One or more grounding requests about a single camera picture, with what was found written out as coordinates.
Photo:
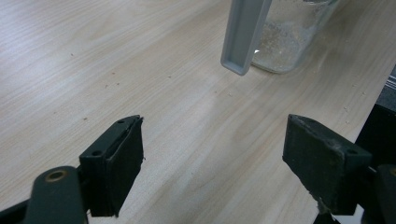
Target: glass jar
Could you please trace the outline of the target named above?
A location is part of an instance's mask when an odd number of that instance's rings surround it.
[[[338,2],[233,0],[222,64],[239,75],[251,63],[273,73],[291,71]]]

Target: black object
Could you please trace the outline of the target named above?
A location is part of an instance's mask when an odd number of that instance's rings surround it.
[[[283,160],[318,201],[315,224],[337,223],[330,214],[353,215],[357,204],[368,223],[396,223],[396,166],[380,159],[394,150],[372,154],[313,119],[289,115]]]
[[[0,212],[0,223],[88,223],[117,216],[143,162],[143,118],[120,119],[80,156],[76,169],[61,166],[40,175],[31,199]]]

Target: clear glass container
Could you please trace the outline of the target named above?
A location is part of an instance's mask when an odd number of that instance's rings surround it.
[[[273,0],[252,64],[273,73],[291,71],[337,3],[338,0]]]

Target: wooden table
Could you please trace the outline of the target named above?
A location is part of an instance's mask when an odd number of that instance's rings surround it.
[[[396,62],[396,1],[344,2],[298,69],[244,77],[219,63],[230,4],[3,0],[0,210],[140,114],[147,160],[120,217],[91,223],[312,222],[287,116],[356,139]]]

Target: light wood grain surface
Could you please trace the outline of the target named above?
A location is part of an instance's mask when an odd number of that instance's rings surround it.
[[[114,121],[145,117],[120,217],[91,223],[311,223],[281,160],[287,115],[358,136],[396,62],[396,1],[350,0],[286,75],[219,58],[230,0],[0,4],[0,210]]]

